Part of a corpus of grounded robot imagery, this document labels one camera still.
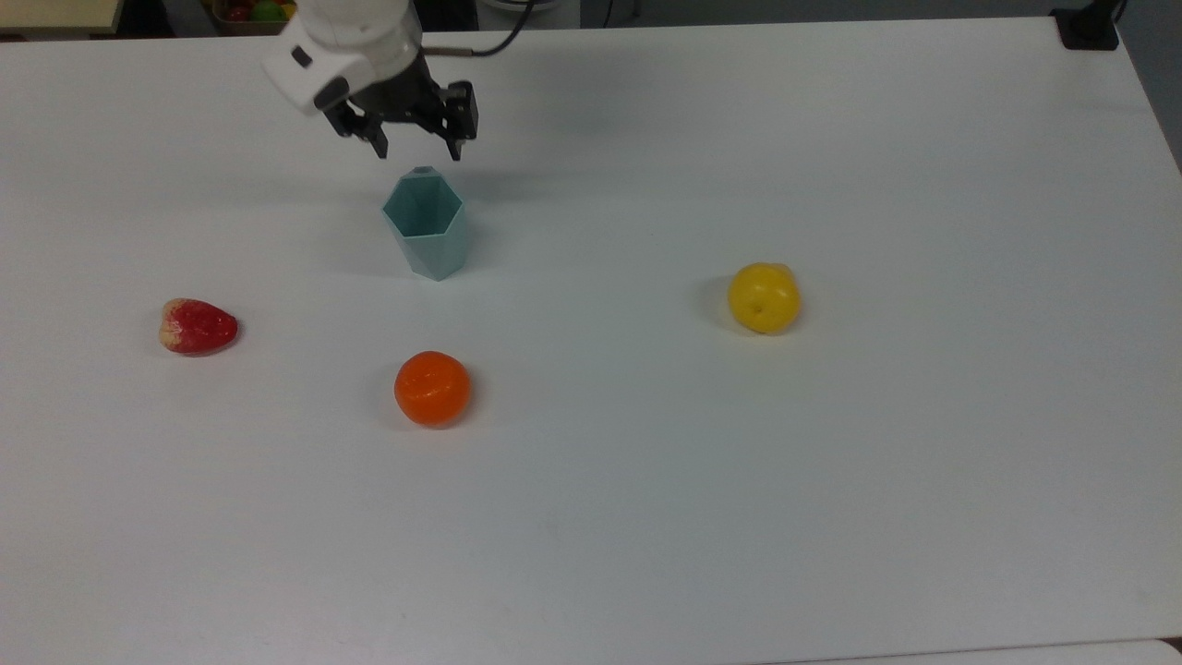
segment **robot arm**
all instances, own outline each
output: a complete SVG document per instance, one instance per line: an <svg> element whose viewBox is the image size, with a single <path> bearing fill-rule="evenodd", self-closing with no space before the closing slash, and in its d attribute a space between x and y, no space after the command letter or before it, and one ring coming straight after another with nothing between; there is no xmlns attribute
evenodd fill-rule
<svg viewBox="0 0 1182 665"><path fill-rule="evenodd" d="M301 0L262 66L296 107L323 112L337 133L370 143L381 158L383 122L441 136L456 161L476 137L472 84L431 79L410 0Z"/></svg>

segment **toy fruit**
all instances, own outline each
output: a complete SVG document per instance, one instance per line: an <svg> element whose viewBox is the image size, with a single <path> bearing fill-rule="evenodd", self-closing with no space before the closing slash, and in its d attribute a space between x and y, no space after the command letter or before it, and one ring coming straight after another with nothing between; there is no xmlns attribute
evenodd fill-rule
<svg viewBox="0 0 1182 665"><path fill-rule="evenodd" d="M286 21L287 14L274 0L259 0L251 9L252 21Z"/></svg>
<svg viewBox="0 0 1182 665"><path fill-rule="evenodd" d="M184 356L216 352L238 337L238 319L209 302L175 298L164 302L160 344Z"/></svg>
<svg viewBox="0 0 1182 665"><path fill-rule="evenodd" d="M800 313L800 291L788 266L753 262L735 273L727 289L735 320L756 332L778 332Z"/></svg>
<svg viewBox="0 0 1182 665"><path fill-rule="evenodd" d="M463 413L472 396L468 371L454 358L423 352L405 364L394 380L394 399L407 418L439 428Z"/></svg>

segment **teal hexagonal cup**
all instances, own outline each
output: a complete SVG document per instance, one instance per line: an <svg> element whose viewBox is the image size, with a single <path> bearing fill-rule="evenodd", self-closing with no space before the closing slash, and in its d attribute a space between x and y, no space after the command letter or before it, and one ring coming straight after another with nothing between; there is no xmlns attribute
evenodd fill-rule
<svg viewBox="0 0 1182 665"><path fill-rule="evenodd" d="M439 281L463 267L468 255L463 200L440 171L417 167L403 175L382 214L410 269Z"/></svg>

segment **black cable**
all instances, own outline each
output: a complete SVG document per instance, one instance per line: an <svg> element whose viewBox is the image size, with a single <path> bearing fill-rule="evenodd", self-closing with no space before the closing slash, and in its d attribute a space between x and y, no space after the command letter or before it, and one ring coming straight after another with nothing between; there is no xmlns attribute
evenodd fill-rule
<svg viewBox="0 0 1182 665"><path fill-rule="evenodd" d="M501 41L500 44L489 48L488 51L473 51L472 57L487 58L488 56L495 56L501 51L504 51L506 46L508 46L509 44L513 43L514 39L517 39L517 33L521 32L521 28L525 27L525 21L530 20L530 12L533 12L533 6L537 2L538 0L530 0L528 2L525 4L525 9L521 12L521 18L518 19L518 24L513 26L513 32L511 32L509 35L505 38L505 41Z"/></svg>

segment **yellow fruit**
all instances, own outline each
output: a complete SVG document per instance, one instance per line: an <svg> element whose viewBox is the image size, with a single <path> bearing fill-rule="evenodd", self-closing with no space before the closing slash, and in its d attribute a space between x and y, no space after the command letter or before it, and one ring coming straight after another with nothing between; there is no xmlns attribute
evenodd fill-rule
<svg viewBox="0 0 1182 665"><path fill-rule="evenodd" d="M800 291L788 266L753 262L735 273L727 289L735 320L756 332L778 332L800 313Z"/></svg>

